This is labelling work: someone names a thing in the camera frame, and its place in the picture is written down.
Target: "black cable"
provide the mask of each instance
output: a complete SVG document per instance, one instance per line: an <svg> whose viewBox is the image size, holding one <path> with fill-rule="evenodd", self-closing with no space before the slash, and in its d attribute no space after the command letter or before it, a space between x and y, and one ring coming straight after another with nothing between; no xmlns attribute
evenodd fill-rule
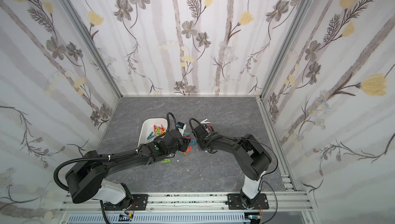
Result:
<svg viewBox="0 0 395 224"><path fill-rule="evenodd" d="M100 200L100 206L101 206L101 213L103 215L104 221L106 222L106 224L111 224L106 217L106 213L104 212L104 205L102 200Z"/></svg>
<svg viewBox="0 0 395 224"><path fill-rule="evenodd" d="M173 121L174 121L174 128L177 129L177 121L175 120L175 117L172 113L168 112L166 114L166 120L167 120L167 129L166 132L169 130L170 128L170 119L169 119L169 115L171 115L171 117L173 117Z"/></svg>
<svg viewBox="0 0 395 224"><path fill-rule="evenodd" d="M276 164L276 168L274 168L273 171L271 171L270 173L265 173L264 175L268 175L268 174L271 174L272 172L276 171L276 169L279 167L279 159L277 158L276 154L274 153L274 151L273 151L269 146L267 146L267 145L264 144L264 143L261 143L261 142L255 141L255 140L251 140L251 139L239 138L238 141L240 141L240 140L253 141L253 142L259 143L259 144L261 144L261 145L264 145L264 146L266 146L268 149L270 149L270 151L271 151L271 152L273 153L273 155L276 157L277 164Z"/></svg>
<svg viewBox="0 0 395 224"><path fill-rule="evenodd" d="M137 154L137 150L135 150L135 151L133 151L133 152L131 152L131 153L125 154L125 155L113 156L113 157L111 157L111 160L112 160L112 159L123 159L123 158L128 158L128 157L134 156L135 154ZM108 160L108 158L105 158L105 157L86 157L86 158L72 159L72 160L68 160L67 162L63 162L63 163L60 164L60 165L55 169L55 171L53 172L53 180L54 180L54 182L55 182L59 187L61 187L63 190L69 191L69 188L68 188L66 185L64 185L64 184L60 181L60 179L59 179L59 171L62 169L62 167L65 167L65 166L67 166L67 165L69 165L69 164L71 164L71 163L83 162L83 161L92 161L92 160L94 160L94 161L98 161L98 160Z"/></svg>
<svg viewBox="0 0 395 224"><path fill-rule="evenodd" d="M272 190L272 192L273 192L273 194L274 194L274 198L276 199L276 211L274 212L274 215L273 215L272 217L270 217L269 220L267 220L267 221L265 221L265 222L262 222L261 224L266 223L266 222L270 221L271 219L273 219L273 217L276 215L277 209L278 209L278 202L277 202L276 193L274 192L273 188L269 185L268 182L266 182L266 181L264 181L264 182L270 187L270 189Z"/></svg>

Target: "green clothespin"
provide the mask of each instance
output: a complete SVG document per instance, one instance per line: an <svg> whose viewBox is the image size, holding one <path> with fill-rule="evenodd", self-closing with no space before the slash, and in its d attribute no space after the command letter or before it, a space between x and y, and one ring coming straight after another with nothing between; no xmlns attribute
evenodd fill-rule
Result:
<svg viewBox="0 0 395 224"><path fill-rule="evenodd" d="M171 162L171 160L170 159L165 159L165 160L161 161L161 163L168 163L168 162Z"/></svg>

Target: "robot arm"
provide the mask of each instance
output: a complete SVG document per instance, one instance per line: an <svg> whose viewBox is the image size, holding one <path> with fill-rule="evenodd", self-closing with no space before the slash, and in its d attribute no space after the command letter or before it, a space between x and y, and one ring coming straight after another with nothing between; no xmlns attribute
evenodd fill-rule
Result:
<svg viewBox="0 0 395 224"><path fill-rule="evenodd" d="M246 209L254 207L259 196L261 177L271 163L269 154L250 134L228 138L217 132L207 132L200 123L192 128L192 132L201 150L216 149L234 155L246 175L240 193L241 205ZM140 145L136 150L100 155L96 151L90 151L80 159L62 163L54 172L54 180L59 187L70 192L74 203L97 199L110 202L107 206L111 206L112 210L126 209L134 201L126 185L115 184L105 178L134 166L162 161L177 150L185 152L189 143L190 139L184 138L179 130L170 130L154 141ZM76 164L66 174L67 187L59 181L58 173L62 167L74 162Z"/></svg>

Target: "teal clothespin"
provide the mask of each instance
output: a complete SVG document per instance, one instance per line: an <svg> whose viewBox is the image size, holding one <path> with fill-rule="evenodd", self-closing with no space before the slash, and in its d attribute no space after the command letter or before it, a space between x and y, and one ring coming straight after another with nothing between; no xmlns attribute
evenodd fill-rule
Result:
<svg viewBox="0 0 395 224"><path fill-rule="evenodd" d="M150 135L147 137L147 140L150 140L153 137L155 137L154 132L151 132Z"/></svg>

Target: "metal mounting plate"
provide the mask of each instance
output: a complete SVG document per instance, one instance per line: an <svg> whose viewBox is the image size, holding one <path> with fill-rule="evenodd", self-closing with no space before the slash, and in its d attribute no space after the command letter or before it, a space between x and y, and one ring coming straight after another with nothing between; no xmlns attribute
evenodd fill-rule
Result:
<svg viewBox="0 0 395 224"><path fill-rule="evenodd" d="M241 197L240 194L233 194L233 193L228 194L227 204L229 205L229 209L231 210L244 209L243 205L241 204L240 197ZM262 209L269 209L269 203L267 201L266 194L264 193L259 194L257 202L259 202L259 205L261 206Z"/></svg>
<svg viewBox="0 0 395 224"><path fill-rule="evenodd" d="M133 194L133 198L134 198L134 210L145 210L145 207L147 206L147 202L148 202L148 194ZM122 210L118 207L112 207L112 206L104 206L104 210L105 211L117 211L117 210Z"/></svg>

